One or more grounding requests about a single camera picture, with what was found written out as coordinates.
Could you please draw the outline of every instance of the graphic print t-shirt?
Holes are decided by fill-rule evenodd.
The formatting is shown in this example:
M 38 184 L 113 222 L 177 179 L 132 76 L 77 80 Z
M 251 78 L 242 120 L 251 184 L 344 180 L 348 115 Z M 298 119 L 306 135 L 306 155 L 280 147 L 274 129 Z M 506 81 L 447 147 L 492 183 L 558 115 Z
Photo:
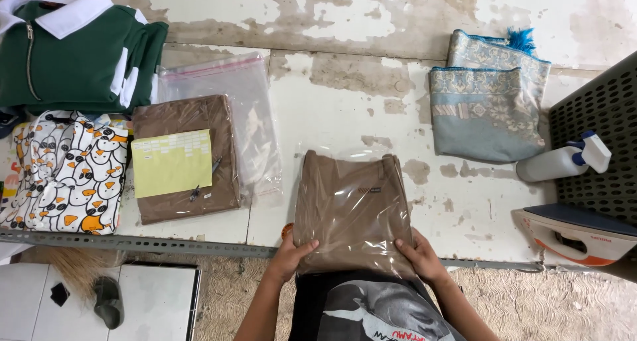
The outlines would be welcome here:
M 301 275 L 290 340 L 465 341 L 419 280 L 369 271 Z

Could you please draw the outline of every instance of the white spray bottle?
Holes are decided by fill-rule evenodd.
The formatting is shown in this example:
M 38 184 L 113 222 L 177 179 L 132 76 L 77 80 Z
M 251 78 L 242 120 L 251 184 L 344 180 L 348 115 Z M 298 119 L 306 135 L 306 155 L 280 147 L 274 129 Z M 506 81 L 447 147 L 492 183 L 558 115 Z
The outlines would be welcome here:
M 593 131 L 582 133 L 583 142 L 567 142 L 567 147 L 523 159 L 515 166 L 520 179 L 539 182 L 583 174 L 589 168 L 597 173 L 608 169 L 611 153 Z

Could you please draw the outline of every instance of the brown folded pants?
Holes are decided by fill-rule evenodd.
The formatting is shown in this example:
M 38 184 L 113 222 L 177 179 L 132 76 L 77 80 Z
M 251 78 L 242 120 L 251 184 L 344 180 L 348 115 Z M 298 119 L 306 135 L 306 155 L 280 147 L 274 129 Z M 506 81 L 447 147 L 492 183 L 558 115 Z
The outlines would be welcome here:
M 221 158 L 212 174 L 212 186 L 202 187 L 193 202 L 190 201 L 192 190 L 137 199 L 143 225 L 239 208 L 233 126 L 225 96 L 141 106 L 135 109 L 132 124 L 135 138 L 209 129 L 213 165 Z
M 400 162 L 386 154 L 373 162 L 348 162 L 308 150 L 299 184 L 294 243 L 320 245 L 301 260 L 299 273 L 371 269 L 415 277 L 394 246 L 413 245 Z

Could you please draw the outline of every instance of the perforated basket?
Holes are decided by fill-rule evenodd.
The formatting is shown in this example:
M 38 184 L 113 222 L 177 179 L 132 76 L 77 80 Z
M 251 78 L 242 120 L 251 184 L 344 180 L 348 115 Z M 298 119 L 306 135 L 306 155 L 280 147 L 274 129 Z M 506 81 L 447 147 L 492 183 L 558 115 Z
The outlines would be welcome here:
M 637 52 L 550 110 L 553 149 L 592 129 L 613 153 L 608 171 L 558 179 L 558 200 L 637 226 Z

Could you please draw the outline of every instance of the patterned carpet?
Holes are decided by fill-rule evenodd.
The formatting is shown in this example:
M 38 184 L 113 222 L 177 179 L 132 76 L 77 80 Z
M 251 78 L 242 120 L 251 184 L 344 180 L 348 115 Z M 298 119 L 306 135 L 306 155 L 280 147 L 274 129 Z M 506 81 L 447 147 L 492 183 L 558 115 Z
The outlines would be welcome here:
M 232 340 L 268 260 L 131 253 L 143 261 L 198 264 L 202 270 L 195 341 Z M 461 268 L 451 272 L 502 340 L 635 340 L 637 284 L 602 273 Z M 280 300 L 276 339 L 286 340 L 294 283 Z

